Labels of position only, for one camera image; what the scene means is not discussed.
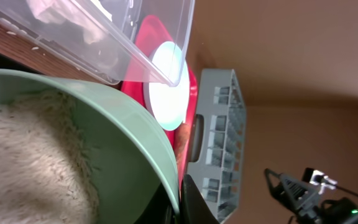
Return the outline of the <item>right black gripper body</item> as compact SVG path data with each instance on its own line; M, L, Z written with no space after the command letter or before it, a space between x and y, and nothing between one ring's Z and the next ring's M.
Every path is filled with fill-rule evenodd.
M320 196L315 187L287 174L280 174L279 181L278 201L294 214L298 223L322 223Z

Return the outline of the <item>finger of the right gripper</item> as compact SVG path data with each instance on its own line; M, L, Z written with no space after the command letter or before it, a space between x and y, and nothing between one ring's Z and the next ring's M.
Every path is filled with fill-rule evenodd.
M280 180L280 175L271 169L264 170L264 176L267 182L268 190L274 199L281 199L283 193L283 186Z

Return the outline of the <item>green bowl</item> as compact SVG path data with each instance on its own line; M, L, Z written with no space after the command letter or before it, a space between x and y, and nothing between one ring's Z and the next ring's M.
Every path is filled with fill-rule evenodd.
M126 94L99 83L0 69L0 104L61 90L74 97L73 120L85 140L99 193L100 223L137 223L148 212L180 212L177 163L152 115Z

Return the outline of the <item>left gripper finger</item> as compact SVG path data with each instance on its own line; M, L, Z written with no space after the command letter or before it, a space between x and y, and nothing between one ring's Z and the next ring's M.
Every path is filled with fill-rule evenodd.
M183 176L181 183L180 223L219 224L188 174Z

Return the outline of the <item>orange carrot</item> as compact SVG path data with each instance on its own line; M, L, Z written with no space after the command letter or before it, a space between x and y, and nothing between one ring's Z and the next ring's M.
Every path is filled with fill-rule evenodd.
M175 130L175 140L174 140L174 152L177 161L177 167L181 168L182 164L186 160L187 146L190 138L191 126L186 123L182 123Z

